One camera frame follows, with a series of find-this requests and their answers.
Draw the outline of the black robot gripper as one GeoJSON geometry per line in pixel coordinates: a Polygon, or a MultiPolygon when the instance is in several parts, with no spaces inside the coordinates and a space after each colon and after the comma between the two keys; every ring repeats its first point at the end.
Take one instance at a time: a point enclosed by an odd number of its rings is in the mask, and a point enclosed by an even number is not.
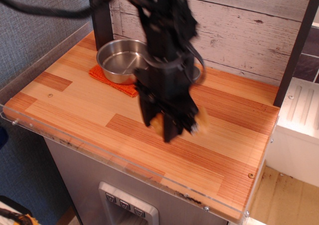
{"type": "Polygon", "coordinates": [[[134,71],[144,124],[149,127],[151,120],[163,111],[163,139],[166,143],[184,130],[190,132],[198,113],[189,94],[193,84],[194,57],[174,62],[174,65],[161,63],[134,71]]]}

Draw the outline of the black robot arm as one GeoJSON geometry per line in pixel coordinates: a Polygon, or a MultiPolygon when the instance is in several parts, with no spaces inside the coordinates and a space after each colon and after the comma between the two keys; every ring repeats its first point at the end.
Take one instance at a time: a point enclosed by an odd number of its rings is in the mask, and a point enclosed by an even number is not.
{"type": "Polygon", "coordinates": [[[198,58],[190,43],[197,22],[187,0],[127,1],[137,8],[147,39],[148,67],[134,71],[143,120],[170,142],[197,129],[199,110],[189,93],[198,58]]]}

